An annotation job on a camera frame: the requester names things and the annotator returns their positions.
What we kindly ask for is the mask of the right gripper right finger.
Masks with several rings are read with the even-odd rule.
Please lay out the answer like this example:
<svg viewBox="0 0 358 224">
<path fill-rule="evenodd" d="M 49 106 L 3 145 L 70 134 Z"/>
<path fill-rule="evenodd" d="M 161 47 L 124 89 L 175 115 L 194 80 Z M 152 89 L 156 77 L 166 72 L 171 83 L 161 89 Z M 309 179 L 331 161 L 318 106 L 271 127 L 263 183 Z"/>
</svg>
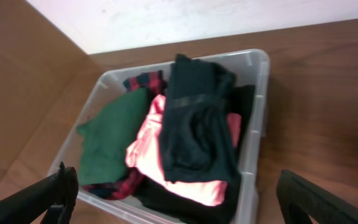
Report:
<svg viewBox="0 0 358 224">
<path fill-rule="evenodd" d="M 286 224 L 358 224 L 358 208 L 284 169 L 276 194 Z"/>
</svg>

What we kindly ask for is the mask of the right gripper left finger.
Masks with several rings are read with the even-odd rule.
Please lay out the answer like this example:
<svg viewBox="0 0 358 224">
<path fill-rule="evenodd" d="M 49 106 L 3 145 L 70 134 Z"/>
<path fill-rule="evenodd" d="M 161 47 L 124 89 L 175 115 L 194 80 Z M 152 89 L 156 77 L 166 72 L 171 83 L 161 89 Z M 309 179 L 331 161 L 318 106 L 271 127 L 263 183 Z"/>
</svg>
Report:
<svg viewBox="0 0 358 224">
<path fill-rule="evenodd" d="M 69 224 L 78 191 L 75 168 L 61 162 L 58 172 L 0 200 L 0 224 L 32 223 L 41 215 L 42 223 Z"/>
</svg>

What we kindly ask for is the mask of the coral pink garment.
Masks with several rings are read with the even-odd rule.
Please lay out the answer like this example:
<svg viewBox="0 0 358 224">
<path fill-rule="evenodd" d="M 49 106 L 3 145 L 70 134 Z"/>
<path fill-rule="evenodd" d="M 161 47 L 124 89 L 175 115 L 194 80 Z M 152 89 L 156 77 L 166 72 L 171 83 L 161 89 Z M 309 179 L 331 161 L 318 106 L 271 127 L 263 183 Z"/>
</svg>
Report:
<svg viewBox="0 0 358 224">
<path fill-rule="evenodd" d="M 221 180 L 209 182 L 170 182 L 165 180 L 160 152 L 159 136 L 166 98 L 157 95 L 151 102 L 137 139 L 127 148 L 126 164 L 135 167 L 169 192 L 202 205 L 215 207 L 224 202 L 227 183 Z"/>
</svg>

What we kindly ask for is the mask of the dark green garment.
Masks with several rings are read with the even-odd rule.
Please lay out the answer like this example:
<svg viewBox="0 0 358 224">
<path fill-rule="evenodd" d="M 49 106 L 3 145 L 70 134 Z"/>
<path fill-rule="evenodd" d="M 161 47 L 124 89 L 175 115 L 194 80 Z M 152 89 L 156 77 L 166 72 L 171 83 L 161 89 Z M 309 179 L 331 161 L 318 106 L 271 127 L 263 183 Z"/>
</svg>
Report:
<svg viewBox="0 0 358 224">
<path fill-rule="evenodd" d="M 115 182 L 126 174 L 126 149 L 136 140 L 149 107 L 150 91 L 139 88 L 106 104 L 77 127 L 83 137 L 80 185 Z"/>
</svg>

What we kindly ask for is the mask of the red navy plaid shirt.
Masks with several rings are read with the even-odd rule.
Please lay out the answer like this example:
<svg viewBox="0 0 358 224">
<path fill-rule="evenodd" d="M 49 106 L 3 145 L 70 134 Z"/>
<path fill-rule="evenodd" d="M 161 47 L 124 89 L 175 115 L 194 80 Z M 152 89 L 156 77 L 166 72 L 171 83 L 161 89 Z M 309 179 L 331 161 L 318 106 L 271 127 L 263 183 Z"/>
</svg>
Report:
<svg viewBox="0 0 358 224">
<path fill-rule="evenodd" d="M 134 91 L 138 88 L 146 88 L 151 91 L 152 96 L 162 94 L 167 87 L 161 70 L 156 72 L 141 73 L 136 77 L 130 77 L 123 81 L 127 91 Z M 99 198 L 105 200 L 122 200 L 133 194 L 144 175 L 136 168 L 130 168 L 124 177 L 115 182 L 102 184 L 90 184 L 83 186 L 83 189 Z"/>
</svg>

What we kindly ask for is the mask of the black garment white tag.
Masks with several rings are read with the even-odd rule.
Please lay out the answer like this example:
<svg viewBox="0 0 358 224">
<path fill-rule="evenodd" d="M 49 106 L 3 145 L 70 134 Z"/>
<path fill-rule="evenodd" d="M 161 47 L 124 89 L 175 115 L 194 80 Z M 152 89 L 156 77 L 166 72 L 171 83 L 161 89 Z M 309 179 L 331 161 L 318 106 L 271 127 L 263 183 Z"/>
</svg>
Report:
<svg viewBox="0 0 358 224">
<path fill-rule="evenodd" d="M 229 95 L 229 111 L 241 115 L 241 131 L 238 145 L 235 147 L 236 159 L 239 159 L 241 146 L 245 144 L 245 133 L 252 113 L 255 86 L 235 87 Z M 190 224 L 228 224 L 234 218 L 237 209 L 241 179 L 238 177 L 229 183 L 225 191 L 224 202 L 215 207 L 207 207 L 190 199 L 180 197 L 165 190 L 148 177 L 138 186 L 133 196 L 141 204 L 162 214 Z"/>
</svg>

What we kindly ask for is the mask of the clear plastic storage bin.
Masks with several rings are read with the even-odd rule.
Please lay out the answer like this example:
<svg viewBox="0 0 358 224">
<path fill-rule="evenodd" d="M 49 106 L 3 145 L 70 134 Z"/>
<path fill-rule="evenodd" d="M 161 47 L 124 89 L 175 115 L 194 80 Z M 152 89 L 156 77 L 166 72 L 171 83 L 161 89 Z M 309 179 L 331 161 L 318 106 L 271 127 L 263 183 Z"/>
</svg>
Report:
<svg viewBox="0 0 358 224">
<path fill-rule="evenodd" d="M 255 86 L 252 114 L 239 149 L 238 167 L 242 180 L 233 223 L 256 223 L 259 205 L 259 195 L 256 187 L 257 163 L 260 140 L 265 136 L 265 106 L 270 59 L 263 50 L 249 49 L 210 55 L 206 56 L 204 60 L 216 62 L 235 73 L 236 86 Z M 137 76 L 140 73 L 157 70 L 163 71 L 164 77 L 169 78 L 170 63 L 157 63 L 105 72 L 96 82 L 75 124 L 84 123 L 92 118 L 105 104 L 121 96 L 126 90 L 122 84 L 125 79 Z M 145 208 L 132 196 L 121 201 L 107 201 L 80 190 L 78 198 L 131 223 L 179 223 L 177 218 Z"/>
</svg>

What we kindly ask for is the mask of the dark teal garment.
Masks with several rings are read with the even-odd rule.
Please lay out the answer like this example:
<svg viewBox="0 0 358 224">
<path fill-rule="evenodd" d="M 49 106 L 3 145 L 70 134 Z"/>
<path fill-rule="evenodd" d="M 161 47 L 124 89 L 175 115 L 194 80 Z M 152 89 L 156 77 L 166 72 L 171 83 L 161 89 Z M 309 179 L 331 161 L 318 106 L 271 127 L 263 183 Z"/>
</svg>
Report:
<svg viewBox="0 0 358 224">
<path fill-rule="evenodd" d="M 218 63 L 176 56 L 159 135 L 165 180 L 230 182 L 237 176 L 227 123 L 227 99 L 235 80 Z"/>
</svg>

